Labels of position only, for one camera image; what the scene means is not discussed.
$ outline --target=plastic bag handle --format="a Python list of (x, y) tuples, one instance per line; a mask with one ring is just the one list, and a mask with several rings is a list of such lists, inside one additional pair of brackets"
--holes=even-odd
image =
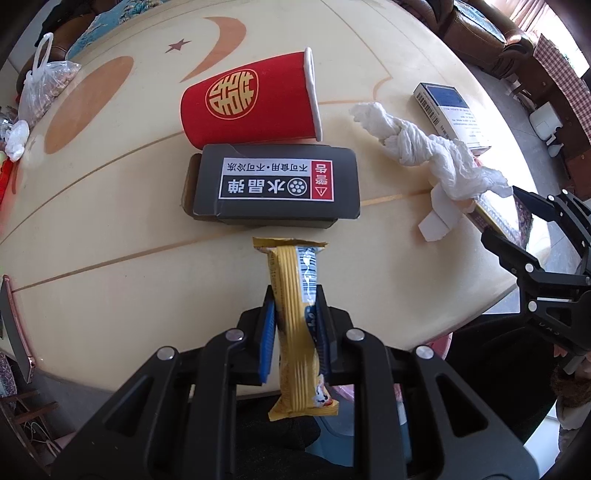
[[(47, 43), (47, 48), (45, 49), (45, 55), (43, 55), (43, 59), (41, 64), (39, 64), (39, 56), (41, 55), (41, 49), (43, 45)], [(49, 54), (51, 51), (51, 46), (53, 45), (53, 33), (49, 32), (43, 35), (43, 38), (39, 42), (39, 46), (37, 47), (37, 51), (35, 52), (35, 59), (33, 60), (33, 81), (38, 81), (39, 77), (41, 76), (43, 69), (47, 65), (49, 61)]]

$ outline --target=barcode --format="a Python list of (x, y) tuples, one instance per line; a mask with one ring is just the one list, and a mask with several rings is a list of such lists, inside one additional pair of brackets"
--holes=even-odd
[(316, 302), (316, 248), (297, 247), (300, 265), (301, 296), (305, 303)]
[(431, 105), (427, 103), (425, 97), (422, 93), (417, 94), (417, 100), (425, 110), (425, 113), (429, 116), (429, 120), (433, 123), (433, 126), (436, 127), (439, 123), (439, 119), (437, 118), (437, 114), (431, 108)]

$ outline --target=red plaid tablecloth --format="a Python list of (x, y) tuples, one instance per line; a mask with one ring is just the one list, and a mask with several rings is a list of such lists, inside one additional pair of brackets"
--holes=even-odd
[(591, 93), (571, 67), (569, 61), (550, 40), (541, 35), (534, 50), (534, 57), (562, 91), (574, 114), (579, 119), (589, 142), (591, 142)]

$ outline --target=plastic bag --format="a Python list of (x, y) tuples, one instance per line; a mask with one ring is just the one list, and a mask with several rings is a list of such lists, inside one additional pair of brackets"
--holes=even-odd
[[(47, 33), (39, 43), (33, 61), (33, 70), (27, 73), (22, 89), (21, 103), (18, 107), (18, 119), (25, 120), (30, 128), (49, 110), (53, 100), (66, 88), (80, 70), (80, 65), (70, 61), (49, 60), (53, 33)], [(43, 45), (47, 44), (45, 55), (39, 64)]]
[(20, 160), (25, 153), (25, 144), (29, 138), (29, 126), (24, 120), (19, 120), (6, 137), (6, 155), (12, 160)]

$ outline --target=gold double happiness symbol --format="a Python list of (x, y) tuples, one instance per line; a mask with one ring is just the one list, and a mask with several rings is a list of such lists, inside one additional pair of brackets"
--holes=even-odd
[(233, 72), (218, 80), (207, 92), (212, 115), (235, 120), (252, 110), (258, 96), (258, 75), (254, 70)]

